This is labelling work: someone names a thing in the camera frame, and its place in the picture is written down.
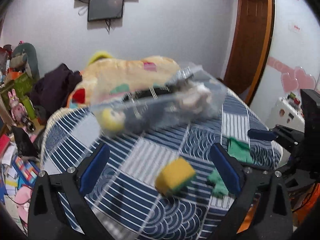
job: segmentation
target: screw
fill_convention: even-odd
[[[245,167],[243,171],[247,174],[252,173],[252,169],[250,167]]]
[[[280,171],[275,171],[275,175],[280,178],[282,176],[281,172]]]
[[[75,167],[69,167],[68,169],[67,169],[67,172],[68,173],[74,173],[76,171],[76,168]]]
[[[45,171],[40,171],[38,174],[39,177],[43,177],[44,175],[45,175]]]

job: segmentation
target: blue and white bedding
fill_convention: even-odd
[[[122,239],[204,239],[219,224],[234,196],[216,198],[206,185],[214,168],[208,155],[210,145],[227,138],[249,144],[255,164],[275,169],[282,148],[275,142],[250,139],[250,128],[267,128],[232,92],[228,91],[219,119],[151,130],[140,135],[126,134],[110,139],[87,108],[60,118],[47,132],[42,168],[49,174],[78,166],[101,142],[110,147],[110,159],[94,190],[85,199],[116,240]],[[187,189],[170,198],[161,196],[154,180],[167,163],[183,156],[196,170],[196,179]],[[66,197],[60,194],[66,215],[76,223]]]

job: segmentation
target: blue gripper pad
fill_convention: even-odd
[[[211,146],[210,157],[228,191],[238,196],[244,184],[242,165],[236,158],[231,157],[220,143]]]
[[[110,149],[105,144],[102,146],[101,150],[92,160],[88,168],[85,170],[83,175],[81,176],[81,184],[79,192],[82,196],[89,194],[92,192],[94,186],[100,174],[103,171],[103,168],[106,166],[110,157]]]
[[[249,129],[248,136],[251,139],[271,142],[277,138],[277,134],[273,131],[265,131],[258,129]]]

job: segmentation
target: pink bunny figurine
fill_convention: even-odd
[[[20,122],[21,118],[27,115],[27,111],[23,104],[19,102],[19,98],[16,96],[16,91],[14,89],[12,89],[12,94],[10,91],[8,91],[8,96],[12,118],[17,122]]]

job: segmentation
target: heart sticker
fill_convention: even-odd
[[[281,83],[284,93],[295,91],[299,87],[298,80],[296,78],[291,78],[289,73],[281,74]]]
[[[300,89],[315,89],[316,87],[316,79],[307,75],[302,67],[296,67],[294,70],[294,76],[298,80],[299,87],[298,92],[300,93]]]

